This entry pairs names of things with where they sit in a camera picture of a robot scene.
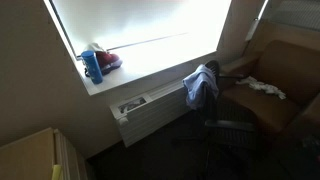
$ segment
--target office chair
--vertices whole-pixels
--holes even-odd
[[[221,78],[244,78],[242,75],[221,75],[219,63],[215,60],[209,61],[205,66],[212,71],[217,84]],[[204,174],[201,175],[201,179],[210,178],[209,165],[212,150],[210,145],[214,145],[213,149],[215,151],[219,151],[229,159],[233,159],[235,162],[233,169],[241,176],[240,178],[247,179],[247,176],[243,174],[242,169],[238,169],[239,166],[242,166],[241,159],[233,155],[229,149],[230,147],[255,148],[256,130],[255,126],[251,123],[252,120],[255,119],[255,115],[249,109],[242,107],[231,100],[222,98],[220,95],[215,98],[214,95],[210,93],[206,84],[203,85],[202,89],[206,100],[204,106],[196,110],[196,114],[203,120],[204,126],[208,130],[207,135],[204,137],[183,137],[179,138],[179,140],[204,141],[209,138],[206,169]]]

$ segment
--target radiator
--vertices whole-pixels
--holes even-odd
[[[125,146],[134,144],[188,112],[186,95],[182,81],[177,80],[111,105]]]

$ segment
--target wooden cabinet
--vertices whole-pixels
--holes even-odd
[[[59,130],[52,128],[0,147],[0,179],[51,180],[61,165],[60,180],[90,180],[85,159]]]

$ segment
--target cushion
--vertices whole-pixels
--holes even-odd
[[[253,111],[257,116],[256,125],[271,136],[280,133],[300,111],[300,107],[293,101],[255,91],[247,84],[234,85],[222,94]]]
[[[300,106],[320,91],[320,52],[302,46],[273,41],[256,64],[252,76],[272,84]]]

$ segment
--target blue jacket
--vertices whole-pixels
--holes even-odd
[[[208,85],[208,90],[215,98],[219,94],[219,89],[216,84],[216,78],[212,71],[201,64],[195,72],[183,79],[184,86],[188,89],[186,98],[187,105],[191,109],[202,108],[205,103],[205,95],[203,94],[203,85]]]

